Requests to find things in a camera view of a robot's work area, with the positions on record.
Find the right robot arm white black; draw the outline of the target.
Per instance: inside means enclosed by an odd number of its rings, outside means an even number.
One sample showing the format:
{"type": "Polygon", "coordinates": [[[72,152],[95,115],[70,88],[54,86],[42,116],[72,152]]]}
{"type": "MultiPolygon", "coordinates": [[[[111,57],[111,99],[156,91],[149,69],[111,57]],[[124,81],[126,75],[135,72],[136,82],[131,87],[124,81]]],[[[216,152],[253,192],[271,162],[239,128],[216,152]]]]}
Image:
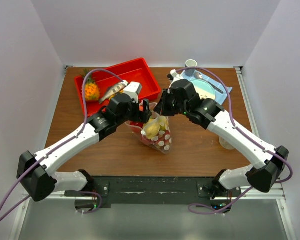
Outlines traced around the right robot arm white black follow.
{"type": "Polygon", "coordinates": [[[218,135],[238,150],[249,165],[221,170],[212,181],[213,192],[225,196],[236,187],[251,186],[268,193],[285,166],[289,151],[261,140],[231,118],[223,106],[211,98],[201,99],[194,85],[181,79],[164,89],[154,111],[165,117],[184,115],[195,125],[218,135]]]}

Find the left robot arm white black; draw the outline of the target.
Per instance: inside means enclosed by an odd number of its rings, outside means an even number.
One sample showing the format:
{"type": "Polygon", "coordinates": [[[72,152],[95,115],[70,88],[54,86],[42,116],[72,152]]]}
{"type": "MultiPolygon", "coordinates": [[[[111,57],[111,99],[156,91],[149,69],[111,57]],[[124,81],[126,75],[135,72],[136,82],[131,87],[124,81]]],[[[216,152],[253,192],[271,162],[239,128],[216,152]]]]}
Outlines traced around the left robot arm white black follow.
{"type": "Polygon", "coordinates": [[[59,191],[77,191],[89,196],[95,189],[95,181],[85,170],[59,172],[58,169],[84,149],[115,133],[125,122],[147,123],[151,115],[148,99],[138,103],[128,94],[120,93],[59,142],[35,154],[24,152],[19,158],[17,179],[35,202],[59,191]]]}

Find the yellow green toy mango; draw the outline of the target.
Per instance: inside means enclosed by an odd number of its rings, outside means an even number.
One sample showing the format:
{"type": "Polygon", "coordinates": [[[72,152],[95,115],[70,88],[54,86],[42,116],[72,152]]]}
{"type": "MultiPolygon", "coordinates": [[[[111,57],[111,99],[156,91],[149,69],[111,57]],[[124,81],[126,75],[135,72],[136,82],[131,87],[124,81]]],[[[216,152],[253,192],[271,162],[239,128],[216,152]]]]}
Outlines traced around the yellow green toy mango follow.
{"type": "Polygon", "coordinates": [[[169,129],[169,119],[165,116],[159,117],[160,131],[167,131],[169,129]]]}

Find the yellow toy lemon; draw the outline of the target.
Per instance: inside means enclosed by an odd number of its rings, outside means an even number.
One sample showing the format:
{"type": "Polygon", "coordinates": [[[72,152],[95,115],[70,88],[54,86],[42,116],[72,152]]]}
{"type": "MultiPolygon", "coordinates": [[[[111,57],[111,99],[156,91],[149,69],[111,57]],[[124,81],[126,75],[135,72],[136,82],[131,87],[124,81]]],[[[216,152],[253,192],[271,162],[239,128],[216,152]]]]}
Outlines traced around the yellow toy lemon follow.
{"type": "Polygon", "coordinates": [[[148,140],[156,137],[160,131],[159,119],[150,119],[147,123],[143,125],[142,135],[145,136],[148,140]]]}

